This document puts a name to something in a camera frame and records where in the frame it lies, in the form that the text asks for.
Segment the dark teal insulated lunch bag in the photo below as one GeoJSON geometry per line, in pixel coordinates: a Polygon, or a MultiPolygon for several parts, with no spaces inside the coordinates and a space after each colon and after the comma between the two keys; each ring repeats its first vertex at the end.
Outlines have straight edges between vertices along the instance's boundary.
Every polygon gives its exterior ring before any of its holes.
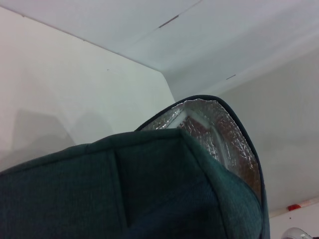
{"type": "Polygon", "coordinates": [[[0,239],[270,239],[263,172],[221,98],[0,172],[0,239]]]}

